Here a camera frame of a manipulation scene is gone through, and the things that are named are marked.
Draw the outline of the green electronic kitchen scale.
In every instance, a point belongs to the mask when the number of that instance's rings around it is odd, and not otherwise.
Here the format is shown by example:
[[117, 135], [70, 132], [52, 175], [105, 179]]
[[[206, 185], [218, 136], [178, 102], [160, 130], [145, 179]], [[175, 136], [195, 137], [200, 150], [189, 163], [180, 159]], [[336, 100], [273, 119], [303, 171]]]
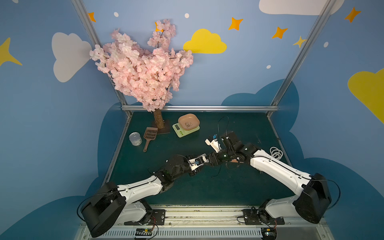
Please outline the green electronic kitchen scale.
[[191, 130], [184, 130], [179, 123], [176, 123], [174, 125], [172, 125], [172, 128], [173, 130], [175, 131], [175, 133], [177, 134], [177, 136], [179, 138], [183, 138], [187, 135], [190, 135], [194, 132], [197, 132], [199, 129], [200, 129], [200, 126], [197, 126], [196, 128], [194, 129], [191, 129]]

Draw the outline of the orange power strip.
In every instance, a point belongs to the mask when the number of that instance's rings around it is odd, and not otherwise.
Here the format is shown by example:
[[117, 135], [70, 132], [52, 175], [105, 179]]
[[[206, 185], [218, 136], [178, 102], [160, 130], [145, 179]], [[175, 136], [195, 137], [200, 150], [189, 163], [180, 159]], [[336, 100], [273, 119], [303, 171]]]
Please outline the orange power strip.
[[239, 160], [231, 160], [229, 163], [243, 164], [244, 162], [241, 162]]

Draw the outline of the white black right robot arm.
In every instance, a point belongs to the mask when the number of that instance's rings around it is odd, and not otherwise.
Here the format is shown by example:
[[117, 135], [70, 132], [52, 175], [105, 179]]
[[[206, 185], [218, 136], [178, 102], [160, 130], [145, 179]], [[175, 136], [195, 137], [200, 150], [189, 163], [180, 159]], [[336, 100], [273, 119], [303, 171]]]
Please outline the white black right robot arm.
[[233, 162], [250, 165], [260, 172], [273, 177], [290, 189], [294, 195], [282, 199], [266, 200], [258, 207], [256, 216], [268, 224], [280, 217], [301, 217], [318, 224], [332, 202], [327, 179], [299, 171], [274, 158], [259, 147], [238, 140], [234, 132], [205, 140], [214, 149], [207, 159], [212, 166]]

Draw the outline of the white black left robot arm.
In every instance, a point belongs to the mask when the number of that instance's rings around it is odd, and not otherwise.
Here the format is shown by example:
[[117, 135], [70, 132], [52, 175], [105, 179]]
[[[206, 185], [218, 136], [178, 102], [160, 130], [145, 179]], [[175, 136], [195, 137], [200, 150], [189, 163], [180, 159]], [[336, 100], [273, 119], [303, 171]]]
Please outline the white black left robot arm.
[[152, 214], [144, 198], [167, 191], [182, 175], [192, 176], [208, 164], [206, 154], [194, 159], [175, 155], [147, 179], [126, 185], [108, 182], [80, 204], [83, 221], [93, 238], [106, 233], [119, 219], [144, 224]]

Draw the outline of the pink panda pet bowl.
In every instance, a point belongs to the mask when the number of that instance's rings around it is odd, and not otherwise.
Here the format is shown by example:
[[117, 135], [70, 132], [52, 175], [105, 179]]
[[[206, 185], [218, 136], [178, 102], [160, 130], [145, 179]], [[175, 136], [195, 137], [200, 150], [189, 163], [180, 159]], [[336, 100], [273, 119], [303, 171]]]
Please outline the pink panda pet bowl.
[[200, 125], [200, 120], [194, 114], [186, 114], [178, 119], [180, 127], [186, 131], [197, 128]]

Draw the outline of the brown plastic litter scoop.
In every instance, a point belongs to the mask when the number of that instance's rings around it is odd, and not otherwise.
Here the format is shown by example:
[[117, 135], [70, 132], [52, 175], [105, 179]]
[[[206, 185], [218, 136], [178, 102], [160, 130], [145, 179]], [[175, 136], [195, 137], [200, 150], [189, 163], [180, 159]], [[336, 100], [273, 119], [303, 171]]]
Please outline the brown plastic litter scoop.
[[148, 150], [148, 146], [151, 141], [156, 139], [158, 133], [158, 128], [155, 127], [147, 127], [144, 133], [144, 139], [146, 140], [145, 147], [143, 149], [143, 152], [146, 153]]

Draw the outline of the silver tin can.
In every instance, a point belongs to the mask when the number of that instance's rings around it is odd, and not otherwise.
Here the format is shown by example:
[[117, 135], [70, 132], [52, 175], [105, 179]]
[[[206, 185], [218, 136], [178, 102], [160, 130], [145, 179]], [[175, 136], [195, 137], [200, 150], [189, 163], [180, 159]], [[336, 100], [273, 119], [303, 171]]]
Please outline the silver tin can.
[[129, 135], [129, 140], [133, 146], [140, 146], [142, 144], [142, 138], [138, 132], [131, 133]]

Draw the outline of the small black controller box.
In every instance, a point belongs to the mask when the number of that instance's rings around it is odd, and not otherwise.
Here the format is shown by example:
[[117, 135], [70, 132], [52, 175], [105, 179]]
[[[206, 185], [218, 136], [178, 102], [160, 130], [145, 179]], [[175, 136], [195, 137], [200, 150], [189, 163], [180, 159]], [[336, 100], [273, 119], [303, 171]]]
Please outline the small black controller box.
[[277, 231], [275, 229], [271, 228], [262, 228], [261, 229], [262, 240], [276, 240], [277, 238]]

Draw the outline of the artificial cherry blossom tree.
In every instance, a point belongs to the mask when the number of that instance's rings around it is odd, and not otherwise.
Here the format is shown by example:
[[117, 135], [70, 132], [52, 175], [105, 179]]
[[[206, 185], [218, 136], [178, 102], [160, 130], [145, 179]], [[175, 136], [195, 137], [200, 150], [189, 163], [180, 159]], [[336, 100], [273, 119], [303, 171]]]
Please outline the artificial cherry blossom tree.
[[170, 20], [156, 21], [148, 41], [152, 51], [143, 49], [127, 34], [112, 33], [112, 43], [95, 45], [90, 58], [98, 70], [113, 81], [115, 90], [134, 97], [143, 108], [154, 114], [155, 125], [165, 128], [161, 110], [178, 91], [180, 78], [193, 62], [191, 51], [170, 48], [176, 26]]

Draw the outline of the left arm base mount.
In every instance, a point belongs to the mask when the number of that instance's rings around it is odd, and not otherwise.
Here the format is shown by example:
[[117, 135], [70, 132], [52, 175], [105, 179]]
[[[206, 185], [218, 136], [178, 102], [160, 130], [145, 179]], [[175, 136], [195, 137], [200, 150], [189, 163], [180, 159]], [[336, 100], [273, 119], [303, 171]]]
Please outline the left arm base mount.
[[125, 226], [147, 225], [151, 220], [158, 226], [165, 223], [166, 210], [154, 210], [146, 200], [139, 200], [125, 206], [121, 214]]

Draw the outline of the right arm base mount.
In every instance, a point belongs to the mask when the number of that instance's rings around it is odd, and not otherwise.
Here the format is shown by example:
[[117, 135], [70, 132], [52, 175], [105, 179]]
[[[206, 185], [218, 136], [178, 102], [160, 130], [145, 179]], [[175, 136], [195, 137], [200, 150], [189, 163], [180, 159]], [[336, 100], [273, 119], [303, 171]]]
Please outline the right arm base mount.
[[243, 218], [246, 225], [284, 225], [285, 221], [283, 217], [273, 219], [266, 211], [267, 203], [271, 199], [267, 199], [258, 208], [251, 207], [249, 209], [243, 209]]

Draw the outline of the aluminium frame rail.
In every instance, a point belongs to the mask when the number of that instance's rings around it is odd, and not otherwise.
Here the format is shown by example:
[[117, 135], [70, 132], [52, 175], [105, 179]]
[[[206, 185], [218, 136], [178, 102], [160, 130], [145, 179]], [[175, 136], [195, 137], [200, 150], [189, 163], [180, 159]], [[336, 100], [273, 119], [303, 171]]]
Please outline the aluminium frame rail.
[[164, 106], [168, 112], [276, 112], [277, 106]]

